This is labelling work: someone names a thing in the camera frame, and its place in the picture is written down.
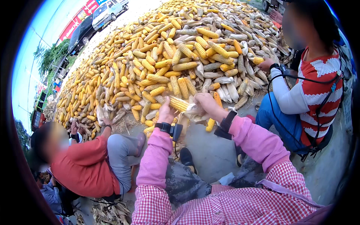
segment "red signboard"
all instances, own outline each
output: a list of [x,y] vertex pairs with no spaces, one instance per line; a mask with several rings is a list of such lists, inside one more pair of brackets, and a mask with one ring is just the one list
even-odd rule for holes
[[99,7],[99,4],[96,0],[88,0],[88,2],[80,9],[75,16],[71,19],[71,21],[67,24],[66,28],[60,34],[59,39],[63,41],[64,39],[71,38],[72,33],[76,29],[76,27],[81,24],[85,18],[94,13],[94,11]]

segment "red and white striped shirt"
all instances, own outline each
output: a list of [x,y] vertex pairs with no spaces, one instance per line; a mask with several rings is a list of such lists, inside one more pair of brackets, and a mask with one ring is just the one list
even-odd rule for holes
[[[337,51],[333,55],[322,56],[311,61],[304,61],[304,55],[308,48],[305,49],[301,56],[301,61],[298,69],[298,76],[311,80],[326,82],[337,76],[340,71],[339,54]],[[316,117],[316,110],[321,103],[331,92],[331,87],[337,81],[328,84],[317,84],[311,81],[302,79],[297,80],[297,84],[301,86],[301,95],[307,104],[309,111],[300,113],[301,125],[303,132],[301,134],[301,141],[304,145],[310,145],[306,134],[315,137],[318,131],[318,120]],[[319,114],[320,132],[317,144],[320,143],[329,130],[329,126],[333,123],[335,114],[340,104],[342,95],[342,81],[336,84],[335,92],[333,92],[325,105],[321,108]]]

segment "shoe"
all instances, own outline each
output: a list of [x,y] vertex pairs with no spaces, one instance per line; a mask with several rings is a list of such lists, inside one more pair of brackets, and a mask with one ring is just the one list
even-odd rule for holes
[[246,153],[242,150],[242,148],[240,146],[236,146],[235,145],[235,151],[236,151],[236,165],[238,165],[238,167],[241,167],[241,165],[244,162]]
[[138,138],[138,140],[139,140],[139,144],[138,144],[138,149],[139,149],[139,152],[138,152],[138,154],[135,156],[135,157],[140,157],[140,155],[141,155],[141,152],[143,151],[143,147],[144,147],[144,144],[145,144],[145,141],[146,141],[146,136],[145,136],[145,134],[144,133],[139,133],[138,135],[137,135],[137,138]]
[[191,152],[187,148],[182,148],[180,150],[180,161],[185,166],[188,166],[191,168],[191,166],[194,169],[194,173],[197,175],[197,171],[195,169],[195,164],[193,162],[193,156],[191,155]]

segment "hair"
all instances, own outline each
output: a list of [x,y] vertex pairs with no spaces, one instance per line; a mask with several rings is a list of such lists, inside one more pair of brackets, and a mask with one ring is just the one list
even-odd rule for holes
[[294,0],[291,6],[301,15],[312,19],[320,39],[329,53],[332,53],[334,40],[340,41],[340,34],[326,2],[324,0]]

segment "red jacket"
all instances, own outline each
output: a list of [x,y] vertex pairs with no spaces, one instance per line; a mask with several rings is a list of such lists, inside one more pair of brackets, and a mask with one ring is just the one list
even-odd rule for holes
[[110,170],[107,155],[107,140],[99,136],[59,153],[51,164],[51,172],[60,184],[80,196],[120,194],[119,181]]

